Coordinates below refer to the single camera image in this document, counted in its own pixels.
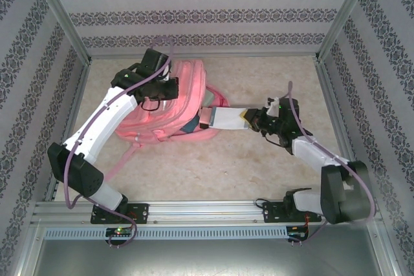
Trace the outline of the grey notebook teal spine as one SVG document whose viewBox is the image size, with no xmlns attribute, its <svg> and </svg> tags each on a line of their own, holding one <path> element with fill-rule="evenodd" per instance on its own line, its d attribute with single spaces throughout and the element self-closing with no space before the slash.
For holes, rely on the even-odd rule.
<svg viewBox="0 0 414 276">
<path fill-rule="evenodd" d="M 247 130 L 249 124 L 242 117 L 246 108 L 213 107 L 209 127 L 220 130 Z"/>
</svg>

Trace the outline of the left controller board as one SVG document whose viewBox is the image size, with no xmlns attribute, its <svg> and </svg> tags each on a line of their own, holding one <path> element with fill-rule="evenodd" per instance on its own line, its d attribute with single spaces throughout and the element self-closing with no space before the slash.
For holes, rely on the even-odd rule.
<svg viewBox="0 0 414 276">
<path fill-rule="evenodd" d="M 105 236 L 109 237 L 122 237 L 127 238 L 132 235 L 133 230 L 131 228 L 107 228 L 105 232 Z"/>
</svg>

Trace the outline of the aluminium front rail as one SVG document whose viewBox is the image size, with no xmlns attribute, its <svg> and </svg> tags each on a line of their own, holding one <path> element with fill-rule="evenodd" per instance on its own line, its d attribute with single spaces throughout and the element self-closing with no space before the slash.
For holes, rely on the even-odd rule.
<svg viewBox="0 0 414 276">
<path fill-rule="evenodd" d="M 154 201 L 141 212 L 147 225 L 159 226 L 231 226 L 264 224 L 264 213 L 253 200 L 224 201 Z M 30 224 L 42 226 L 86 226 L 90 224 L 93 205 L 78 202 L 73 209 L 63 202 L 38 202 Z"/>
</svg>

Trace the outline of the aluminium frame post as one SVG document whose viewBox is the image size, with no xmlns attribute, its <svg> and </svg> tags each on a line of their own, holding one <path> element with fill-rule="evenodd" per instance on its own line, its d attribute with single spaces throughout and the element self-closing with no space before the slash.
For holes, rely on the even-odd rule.
<svg viewBox="0 0 414 276">
<path fill-rule="evenodd" d="M 80 37 L 76 28 L 67 13 L 66 9 L 64 8 L 61 0 L 46 0 L 49 4 L 50 9 L 52 10 L 55 18 L 57 19 L 58 23 L 61 25 L 62 29 L 64 30 L 65 34 L 67 35 L 71 45 L 74 47 L 77 55 L 80 57 L 82 63 L 84 65 L 89 65 L 91 61 L 91 57 Z"/>
<path fill-rule="evenodd" d="M 353 8 L 357 4 L 358 0 L 344 0 L 342 6 L 340 7 L 330 29 L 328 30 L 319 51 L 314 57 L 315 62 L 322 62 L 328 55 L 331 47 L 333 46 L 335 40 L 339 36 L 339 33 L 342 27 L 345 25 L 345 22 L 349 18 Z"/>
</svg>

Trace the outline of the controller board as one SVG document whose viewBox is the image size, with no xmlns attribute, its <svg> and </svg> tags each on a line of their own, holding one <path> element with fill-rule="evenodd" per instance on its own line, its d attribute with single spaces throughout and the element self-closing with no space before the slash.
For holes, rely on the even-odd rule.
<svg viewBox="0 0 414 276">
<path fill-rule="evenodd" d="M 293 241 L 304 241 L 309 237 L 309 227 L 308 226 L 288 226 L 287 235 L 289 239 Z"/>
<path fill-rule="evenodd" d="M 105 232 L 105 236 L 109 237 L 122 237 L 127 238 L 132 235 L 133 230 L 131 228 L 107 228 Z"/>
</svg>

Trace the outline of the aluminium back rail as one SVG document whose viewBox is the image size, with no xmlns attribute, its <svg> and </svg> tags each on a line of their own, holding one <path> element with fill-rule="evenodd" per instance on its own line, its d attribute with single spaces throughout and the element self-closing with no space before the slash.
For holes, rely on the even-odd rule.
<svg viewBox="0 0 414 276">
<path fill-rule="evenodd" d="M 315 52 L 257 52 L 257 53 L 173 53 L 174 59 L 201 59 L 201 58 L 271 58 L 271 57 L 307 57 L 316 59 Z M 92 60 L 96 59 L 141 59 L 143 54 L 97 54 L 91 56 Z"/>
</svg>

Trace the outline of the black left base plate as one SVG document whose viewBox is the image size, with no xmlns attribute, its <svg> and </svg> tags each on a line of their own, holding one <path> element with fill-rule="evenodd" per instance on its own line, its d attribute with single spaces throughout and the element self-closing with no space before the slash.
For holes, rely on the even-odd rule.
<svg viewBox="0 0 414 276">
<path fill-rule="evenodd" d="M 133 219 L 136 224 L 146 224 L 149 205 L 127 203 L 123 207 L 117 208 L 116 212 Z M 97 206 L 93 206 L 90 221 L 91 224 L 130 224 L 128 219 L 114 215 Z"/>
</svg>

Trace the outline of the right controller board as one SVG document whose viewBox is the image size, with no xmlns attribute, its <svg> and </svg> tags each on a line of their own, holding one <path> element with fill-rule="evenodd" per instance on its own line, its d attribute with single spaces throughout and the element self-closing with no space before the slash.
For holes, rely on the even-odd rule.
<svg viewBox="0 0 414 276">
<path fill-rule="evenodd" d="M 287 235 L 289 239 L 293 241 L 304 241 L 309 237 L 309 227 L 308 226 L 288 226 Z"/>
</svg>

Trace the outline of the grey metal sheet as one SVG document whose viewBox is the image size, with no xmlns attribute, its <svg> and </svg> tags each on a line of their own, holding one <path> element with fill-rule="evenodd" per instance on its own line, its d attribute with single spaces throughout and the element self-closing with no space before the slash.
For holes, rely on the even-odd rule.
<svg viewBox="0 0 414 276">
<path fill-rule="evenodd" d="M 366 246 L 291 246 L 284 240 L 48 240 L 34 276 L 383 276 Z"/>
</svg>

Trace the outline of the pink backpack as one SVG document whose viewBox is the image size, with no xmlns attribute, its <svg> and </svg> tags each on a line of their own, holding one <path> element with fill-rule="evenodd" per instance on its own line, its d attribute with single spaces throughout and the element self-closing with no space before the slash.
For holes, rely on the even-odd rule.
<svg viewBox="0 0 414 276">
<path fill-rule="evenodd" d="M 131 144 L 120 161 L 104 176 L 108 181 L 125 165 L 139 148 L 162 142 L 199 142 L 217 136 L 220 130 L 201 128 L 200 131 L 184 134 L 180 129 L 203 108 L 207 90 L 214 93 L 210 107 L 229 107 L 227 98 L 206 81 L 206 70 L 199 59 L 176 61 L 172 76 L 179 78 L 177 99 L 156 102 L 145 100 L 130 112 L 114 133 Z"/>
</svg>

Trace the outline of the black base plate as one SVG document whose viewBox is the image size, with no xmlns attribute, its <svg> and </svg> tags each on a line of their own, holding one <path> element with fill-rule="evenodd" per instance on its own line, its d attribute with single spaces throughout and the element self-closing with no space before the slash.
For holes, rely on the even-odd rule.
<svg viewBox="0 0 414 276">
<path fill-rule="evenodd" d="M 322 217 L 316 213 L 299 211 L 294 206 L 283 202 L 264 202 L 262 204 L 265 223 L 321 222 Z"/>
<path fill-rule="evenodd" d="M 117 208 L 116 212 L 133 219 L 136 224 L 146 224 L 149 205 L 127 203 L 123 207 Z M 97 206 L 93 206 L 90 221 L 91 224 L 130 224 L 128 219 L 114 215 Z"/>
</svg>

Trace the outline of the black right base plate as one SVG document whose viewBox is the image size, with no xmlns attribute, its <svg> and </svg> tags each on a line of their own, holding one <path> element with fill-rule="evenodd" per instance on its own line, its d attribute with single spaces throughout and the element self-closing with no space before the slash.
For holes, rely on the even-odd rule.
<svg viewBox="0 0 414 276">
<path fill-rule="evenodd" d="M 264 202 L 262 204 L 265 223 L 321 222 L 322 217 L 316 213 L 299 211 L 294 206 L 283 202 Z"/>
</svg>

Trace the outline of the aluminium frame bar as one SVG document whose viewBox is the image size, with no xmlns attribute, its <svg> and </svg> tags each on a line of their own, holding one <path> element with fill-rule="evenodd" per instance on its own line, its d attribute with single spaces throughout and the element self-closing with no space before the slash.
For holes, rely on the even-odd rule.
<svg viewBox="0 0 414 276">
<path fill-rule="evenodd" d="M 44 236 L 45 228 L 40 224 L 29 226 L 11 276 L 34 276 Z"/>
<path fill-rule="evenodd" d="M 369 226 L 369 235 L 381 276 L 402 276 L 384 222 L 382 220 L 374 220 Z"/>
</svg>

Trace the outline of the aluminium side rail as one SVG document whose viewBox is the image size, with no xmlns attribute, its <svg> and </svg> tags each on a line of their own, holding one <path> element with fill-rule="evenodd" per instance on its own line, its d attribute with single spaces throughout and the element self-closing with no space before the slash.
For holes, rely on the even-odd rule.
<svg viewBox="0 0 414 276">
<path fill-rule="evenodd" d="M 80 105 L 82 102 L 82 97 L 87 83 L 87 78 L 91 69 L 91 63 L 92 61 L 84 65 L 82 68 L 82 74 L 79 76 L 78 84 L 76 86 L 76 92 L 74 93 L 74 97 L 72 98 L 71 109 L 69 111 L 69 114 L 67 115 L 65 130 L 59 140 L 59 143 L 64 142 L 68 137 L 72 135 L 72 131 L 75 127 L 75 123 L 77 120 L 78 111 L 80 109 Z M 56 189 L 58 187 L 58 183 L 59 181 L 56 180 L 53 173 L 51 173 L 47 184 L 45 196 L 43 197 L 44 202 L 50 202 L 54 200 L 56 196 Z"/>
<path fill-rule="evenodd" d="M 336 141 L 338 143 L 339 154 L 343 158 L 346 158 L 350 161 L 355 161 L 351 143 L 347 135 L 347 131 L 345 130 L 342 115 L 336 102 L 336 97 L 334 95 L 331 82 L 326 72 L 326 68 L 324 64 L 320 63 L 319 61 L 315 61 L 314 66 L 318 75 L 323 96 L 325 98 Z"/>
</svg>

